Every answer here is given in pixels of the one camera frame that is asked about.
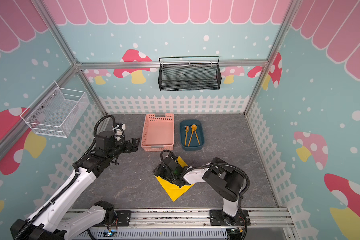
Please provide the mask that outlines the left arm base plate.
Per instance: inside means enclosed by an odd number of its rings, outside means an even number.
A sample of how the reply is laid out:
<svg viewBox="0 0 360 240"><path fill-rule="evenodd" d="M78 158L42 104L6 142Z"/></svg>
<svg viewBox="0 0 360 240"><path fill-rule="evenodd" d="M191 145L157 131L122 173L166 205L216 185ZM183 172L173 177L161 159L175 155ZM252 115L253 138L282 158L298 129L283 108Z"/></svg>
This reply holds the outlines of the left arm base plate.
<svg viewBox="0 0 360 240"><path fill-rule="evenodd" d="M131 220L131 211L115 210L113 221L108 227L128 227Z"/></svg>

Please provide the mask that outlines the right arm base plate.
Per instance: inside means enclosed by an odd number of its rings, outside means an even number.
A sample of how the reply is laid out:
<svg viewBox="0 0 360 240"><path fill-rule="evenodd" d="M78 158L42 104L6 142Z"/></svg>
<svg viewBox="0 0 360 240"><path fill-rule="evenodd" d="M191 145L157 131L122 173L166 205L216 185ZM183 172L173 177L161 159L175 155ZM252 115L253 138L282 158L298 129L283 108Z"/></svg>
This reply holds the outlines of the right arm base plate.
<svg viewBox="0 0 360 240"><path fill-rule="evenodd" d="M211 226L250 226L251 220L249 212L241 208L234 217L224 213L223 210L210 210L210 224Z"/></svg>

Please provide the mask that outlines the orange plastic spoon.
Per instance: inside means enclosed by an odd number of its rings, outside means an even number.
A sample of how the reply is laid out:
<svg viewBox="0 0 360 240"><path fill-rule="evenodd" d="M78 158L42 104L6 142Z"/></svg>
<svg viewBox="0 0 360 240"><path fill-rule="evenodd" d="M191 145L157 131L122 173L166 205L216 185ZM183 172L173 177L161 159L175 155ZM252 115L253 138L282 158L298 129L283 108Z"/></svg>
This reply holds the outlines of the orange plastic spoon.
<svg viewBox="0 0 360 240"><path fill-rule="evenodd" d="M191 132L191 137L190 137L190 140L189 140L189 143L188 143L188 147L190 146L190 144L192 142L193 135L194 135L195 131L197 130L197 125L193 124L193 125L191 125L191 128L192 128L192 132Z"/></svg>

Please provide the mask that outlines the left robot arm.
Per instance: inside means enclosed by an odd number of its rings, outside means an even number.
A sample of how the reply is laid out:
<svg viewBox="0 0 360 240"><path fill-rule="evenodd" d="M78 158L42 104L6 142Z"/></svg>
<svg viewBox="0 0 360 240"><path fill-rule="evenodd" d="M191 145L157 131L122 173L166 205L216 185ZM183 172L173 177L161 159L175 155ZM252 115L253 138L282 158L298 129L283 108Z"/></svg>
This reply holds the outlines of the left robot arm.
<svg viewBox="0 0 360 240"><path fill-rule="evenodd" d="M115 207L106 201L96 202L82 214L63 223L62 219L77 198L102 172L117 164L119 155L137 152L140 139L126 140L125 125L112 115L95 124L94 140L80 159L72 164L73 172L52 197L26 220L11 226L15 240L71 240L102 224L107 228L118 223Z"/></svg>

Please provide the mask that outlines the orange plastic knife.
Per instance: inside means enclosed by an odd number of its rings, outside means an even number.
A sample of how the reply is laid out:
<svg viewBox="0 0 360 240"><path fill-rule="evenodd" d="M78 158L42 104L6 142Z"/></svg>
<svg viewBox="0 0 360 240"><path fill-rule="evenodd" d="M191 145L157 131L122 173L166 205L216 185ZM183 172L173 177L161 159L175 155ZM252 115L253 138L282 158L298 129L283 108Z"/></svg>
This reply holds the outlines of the orange plastic knife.
<svg viewBox="0 0 360 240"><path fill-rule="evenodd" d="M200 145L200 139L199 139L197 130L194 130L194 135L196 136L196 139L198 141L198 145Z"/></svg>

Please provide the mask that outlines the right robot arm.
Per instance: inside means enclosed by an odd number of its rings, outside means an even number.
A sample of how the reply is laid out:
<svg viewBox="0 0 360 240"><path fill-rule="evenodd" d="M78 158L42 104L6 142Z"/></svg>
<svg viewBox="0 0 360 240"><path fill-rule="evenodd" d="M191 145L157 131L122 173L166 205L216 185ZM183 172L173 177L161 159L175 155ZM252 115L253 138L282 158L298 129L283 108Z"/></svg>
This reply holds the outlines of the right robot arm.
<svg viewBox="0 0 360 240"><path fill-rule="evenodd" d="M211 225L250 225L241 209L243 195L250 187L250 178L242 169L219 158L201 167L190 167L169 150L163 150L160 158L154 175L172 201L195 184L208 184L223 198L223 208L210 211Z"/></svg>

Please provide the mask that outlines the orange plastic fork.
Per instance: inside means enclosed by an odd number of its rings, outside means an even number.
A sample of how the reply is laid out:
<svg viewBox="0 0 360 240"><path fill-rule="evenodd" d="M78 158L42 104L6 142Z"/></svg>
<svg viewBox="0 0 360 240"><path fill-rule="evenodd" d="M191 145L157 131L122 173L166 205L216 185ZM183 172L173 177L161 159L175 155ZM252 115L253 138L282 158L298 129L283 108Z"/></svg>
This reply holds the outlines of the orange plastic fork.
<svg viewBox="0 0 360 240"><path fill-rule="evenodd" d="M189 126L185 126L185 144L184 144L185 147L187 146L188 132L189 132Z"/></svg>

